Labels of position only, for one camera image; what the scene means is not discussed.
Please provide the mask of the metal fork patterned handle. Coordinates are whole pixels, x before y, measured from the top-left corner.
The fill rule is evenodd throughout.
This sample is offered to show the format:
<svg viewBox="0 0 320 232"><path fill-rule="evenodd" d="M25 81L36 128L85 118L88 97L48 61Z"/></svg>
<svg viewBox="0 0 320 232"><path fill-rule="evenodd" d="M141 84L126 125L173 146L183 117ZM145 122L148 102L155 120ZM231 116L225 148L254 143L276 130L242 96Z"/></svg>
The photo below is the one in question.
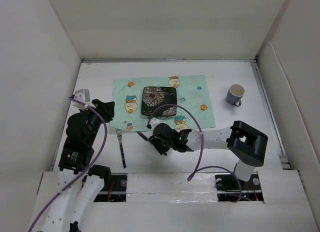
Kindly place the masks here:
<svg viewBox="0 0 320 232"><path fill-rule="evenodd" d="M120 129L116 129L116 135L119 143L119 148L120 148L120 153L121 153L121 159L122 159L122 165L123 168L126 168L126 160L125 160L125 155L124 155L124 149L123 149L123 143L122 143L122 132Z"/></svg>

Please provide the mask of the black floral square plate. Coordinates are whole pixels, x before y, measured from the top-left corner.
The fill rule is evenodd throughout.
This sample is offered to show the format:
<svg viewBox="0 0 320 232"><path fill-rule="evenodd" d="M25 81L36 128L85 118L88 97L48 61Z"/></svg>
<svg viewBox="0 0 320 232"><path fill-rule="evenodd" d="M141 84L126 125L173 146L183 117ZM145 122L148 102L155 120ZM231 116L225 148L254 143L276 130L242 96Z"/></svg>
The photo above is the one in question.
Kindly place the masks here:
<svg viewBox="0 0 320 232"><path fill-rule="evenodd" d="M175 87L144 87L142 91L141 114L150 116L158 107L177 104Z"/></svg>

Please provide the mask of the green cartoon print cloth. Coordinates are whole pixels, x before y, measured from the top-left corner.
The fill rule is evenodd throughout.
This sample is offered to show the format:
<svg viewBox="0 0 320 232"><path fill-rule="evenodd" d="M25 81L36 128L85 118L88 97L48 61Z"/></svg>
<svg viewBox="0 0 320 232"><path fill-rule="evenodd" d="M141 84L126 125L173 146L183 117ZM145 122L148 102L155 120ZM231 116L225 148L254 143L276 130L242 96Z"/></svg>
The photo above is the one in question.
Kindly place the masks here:
<svg viewBox="0 0 320 232"><path fill-rule="evenodd" d="M115 102L114 118L110 126L129 132L147 131L150 116L141 114L144 87L175 87L178 107L158 110L154 115L175 130L214 128L215 119L204 75L141 77L117 79L112 85Z"/></svg>

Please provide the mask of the purple ceramic mug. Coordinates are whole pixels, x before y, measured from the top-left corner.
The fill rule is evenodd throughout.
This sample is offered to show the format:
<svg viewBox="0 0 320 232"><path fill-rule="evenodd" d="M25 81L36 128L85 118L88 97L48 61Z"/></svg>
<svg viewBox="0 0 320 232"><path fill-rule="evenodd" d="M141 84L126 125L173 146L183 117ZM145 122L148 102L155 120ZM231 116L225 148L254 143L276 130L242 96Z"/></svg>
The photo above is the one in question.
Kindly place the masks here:
<svg viewBox="0 0 320 232"><path fill-rule="evenodd" d="M225 100L230 105L240 107L242 105L242 97L244 94L245 89L243 86L239 84L233 84L229 87Z"/></svg>

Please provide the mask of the steak knife patterned handle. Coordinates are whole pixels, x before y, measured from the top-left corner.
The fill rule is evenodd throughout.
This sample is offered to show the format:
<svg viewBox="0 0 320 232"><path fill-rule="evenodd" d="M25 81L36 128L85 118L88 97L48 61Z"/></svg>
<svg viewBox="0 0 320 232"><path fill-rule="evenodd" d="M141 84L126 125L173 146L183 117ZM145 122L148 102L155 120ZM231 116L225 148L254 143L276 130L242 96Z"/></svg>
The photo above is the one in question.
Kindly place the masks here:
<svg viewBox="0 0 320 232"><path fill-rule="evenodd" d="M137 134L145 141L149 141L149 138L147 136L145 136L143 133L141 132L137 132Z"/></svg>

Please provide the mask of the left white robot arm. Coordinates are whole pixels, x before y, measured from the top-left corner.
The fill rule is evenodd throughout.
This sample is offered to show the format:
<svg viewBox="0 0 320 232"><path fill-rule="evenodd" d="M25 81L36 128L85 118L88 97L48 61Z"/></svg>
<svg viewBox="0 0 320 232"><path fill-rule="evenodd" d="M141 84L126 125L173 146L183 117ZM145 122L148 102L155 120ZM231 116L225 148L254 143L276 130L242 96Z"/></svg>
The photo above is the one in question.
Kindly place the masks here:
<svg viewBox="0 0 320 232"><path fill-rule="evenodd" d="M108 134L107 123L114 117L114 102L94 99L82 102L70 100L79 106L79 112L67 120L66 140L58 164L57 191L41 213L48 212L41 231L80 231L96 196L111 186L109 167L97 165L106 139L95 153L93 144L101 127Z"/></svg>

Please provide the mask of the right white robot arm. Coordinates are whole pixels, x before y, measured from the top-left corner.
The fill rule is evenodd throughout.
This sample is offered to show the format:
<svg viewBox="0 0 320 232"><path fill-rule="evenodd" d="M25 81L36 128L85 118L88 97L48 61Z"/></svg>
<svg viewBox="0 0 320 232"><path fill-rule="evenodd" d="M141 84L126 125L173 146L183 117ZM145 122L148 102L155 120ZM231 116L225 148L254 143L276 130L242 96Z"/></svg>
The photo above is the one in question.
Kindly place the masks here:
<svg viewBox="0 0 320 232"><path fill-rule="evenodd" d="M148 140L160 154L170 149L181 153L201 149L230 150L239 159L235 174L231 176L232 185L238 189L248 185L255 168L264 165L268 136L243 121L235 121L224 129L200 132L189 128L176 131L154 118L147 128L152 130Z"/></svg>

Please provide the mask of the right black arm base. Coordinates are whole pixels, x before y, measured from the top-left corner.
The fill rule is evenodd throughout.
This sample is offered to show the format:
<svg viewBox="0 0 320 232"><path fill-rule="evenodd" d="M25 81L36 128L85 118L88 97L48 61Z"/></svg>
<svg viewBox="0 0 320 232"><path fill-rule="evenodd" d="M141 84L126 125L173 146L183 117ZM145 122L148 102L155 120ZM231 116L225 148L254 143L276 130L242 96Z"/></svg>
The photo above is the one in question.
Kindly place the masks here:
<svg viewBox="0 0 320 232"><path fill-rule="evenodd" d="M239 180L239 185L231 174L216 173L214 186L218 202L237 200L264 202L260 178L256 171L251 174L249 181Z"/></svg>

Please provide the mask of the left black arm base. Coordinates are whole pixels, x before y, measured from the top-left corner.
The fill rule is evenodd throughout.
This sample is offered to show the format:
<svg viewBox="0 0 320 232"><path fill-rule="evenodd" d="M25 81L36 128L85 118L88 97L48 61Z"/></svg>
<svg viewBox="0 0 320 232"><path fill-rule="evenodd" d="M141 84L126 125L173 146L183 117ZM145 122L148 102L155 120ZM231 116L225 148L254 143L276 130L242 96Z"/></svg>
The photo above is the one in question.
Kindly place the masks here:
<svg viewBox="0 0 320 232"><path fill-rule="evenodd" d="M96 196L94 202L126 202L127 174L112 174L111 182Z"/></svg>

